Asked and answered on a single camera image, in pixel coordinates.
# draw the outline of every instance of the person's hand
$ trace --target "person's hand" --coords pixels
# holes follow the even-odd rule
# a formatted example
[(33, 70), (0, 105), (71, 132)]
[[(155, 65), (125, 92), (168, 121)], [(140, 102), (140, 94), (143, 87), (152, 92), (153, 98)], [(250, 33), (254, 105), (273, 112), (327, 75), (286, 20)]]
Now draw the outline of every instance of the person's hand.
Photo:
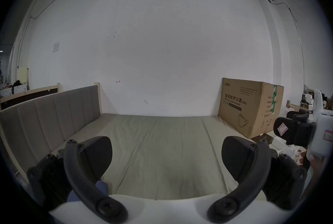
[[(299, 160), (299, 163), (301, 163), (301, 164), (304, 163), (304, 159), (306, 158), (306, 152), (307, 151), (305, 151), (301, 154), (302, 158)], [(327, 163), (327, 158), (323, 157), (320, 160), (315, 155), (311, 155), (309, 161), (310, 161), (310, 165), (313, 170), (313, 175), (312, 175), (312, 179), (311, 179), (309, 185), (306, 187), (306, 189), (304, 190), (304, 193), (302, 194), (301, 200), (304, 199), (305, 197), (307, 197), (309, 195), (309, 193), (311, 192), (311, 190), (314, 188), (314, 186), (317, 184), (322, 172), (324, 171), (325, 165)]]
[[(304, 163), (304, 159), (306, 158), (306, 152), (301, 153), (301, 157), (299, 160), (299, 163), (303, 164)], [(319, 158), (317, 158), (315, 155), (311, 155), (310, 157), (310, 165), (313, 169), (313, 175), (316, 176), (320, 176), (321, 173), (324, 170), (325, 164), (326, 164), (326, 158), (323, 157), (321, 160)]]

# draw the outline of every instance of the bed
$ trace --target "bed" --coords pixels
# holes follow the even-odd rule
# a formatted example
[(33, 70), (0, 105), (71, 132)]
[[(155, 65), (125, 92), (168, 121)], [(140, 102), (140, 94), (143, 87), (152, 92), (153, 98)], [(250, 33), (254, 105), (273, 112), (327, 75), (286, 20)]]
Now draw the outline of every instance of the bed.
[[(22, 116), (27, 115), (25, 123)], [(1, 138), (23, 175), (69, 139), (82, 142), (104, 135), (113, 149), (111, 165), (102, 176), (109, 194), (185, 199), (227, 194), (238, 185), (223, 165), (221, 149), (227, 136), (243, 136), (217, 116), (101, 113), (95, 85), (20, 103), (0, 111), (0, 123)]]

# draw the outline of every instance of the cardboard box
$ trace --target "cardboard box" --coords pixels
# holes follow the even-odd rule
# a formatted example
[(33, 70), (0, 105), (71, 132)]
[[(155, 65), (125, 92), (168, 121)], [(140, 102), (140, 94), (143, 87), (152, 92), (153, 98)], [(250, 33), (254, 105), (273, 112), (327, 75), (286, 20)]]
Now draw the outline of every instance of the cardboard box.
[(282, 97), (280, 85), (223, 78), (219, 116), (250, 139), (273, 130)]

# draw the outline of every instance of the wooden plank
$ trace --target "wooden plank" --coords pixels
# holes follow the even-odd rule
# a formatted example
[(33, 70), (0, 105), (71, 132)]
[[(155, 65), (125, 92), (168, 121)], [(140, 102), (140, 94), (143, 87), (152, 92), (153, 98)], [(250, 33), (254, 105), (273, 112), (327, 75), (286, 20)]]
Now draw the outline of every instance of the wooden plank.
[(57, 83), (57, 86), (58, 86), (58, 93), (61, 92), (61, 85), (60, 83)]
[(25, 96), (27, 94), (38, 93), (38, 92), (42, 92), (42, 91), (46, 91), (46, 90), (49, 91), (51, 89), (58, 89), (58, 85), (52, 85), (52, 86), (47, 86), (47, 87), (43, 87), (43, 88), (37, 88), (37, 89), (27, 90), (25, 92), (12, 94), (11, 96), (2, 97), (2, 98), (0, 98), (0, 103), (6, 102), (6, 101), (9, 101), (11, 99), (18, 98), (18, 97)]
[(99, 105), (100, 105), (100, 113), (102, 114), (101, 84), (100, 84), (100, 83), (94, 83), (94, 85), (97, 85), (97, 88), (98, 88), (98, 103), (99, 103)]
[(299, 111), (299, 110), (305, 110), (307, 112), (311, 112), (311, 110), (308, 110), (306, 109), (305, 107), (301, 107), (299, 105), (294, 105), (294, 104), (290, 104), (290, 107), (296, 111)]

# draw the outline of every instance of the screw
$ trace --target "screw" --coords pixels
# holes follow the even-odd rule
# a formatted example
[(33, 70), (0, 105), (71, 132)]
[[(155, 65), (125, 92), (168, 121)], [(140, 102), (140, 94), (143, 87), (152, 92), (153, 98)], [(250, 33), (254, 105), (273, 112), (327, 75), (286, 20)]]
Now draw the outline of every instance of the screw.
[(231, 216), (237, 209), (237, 203), (232, 198), (222, 198), (215, 204), (215, 211), (221, 216)]
[(104, 216), (115, 217), (120, 214), (120, 207), (117, 202), (113, 202), (109, 197), (98, 202), (97, 210)]

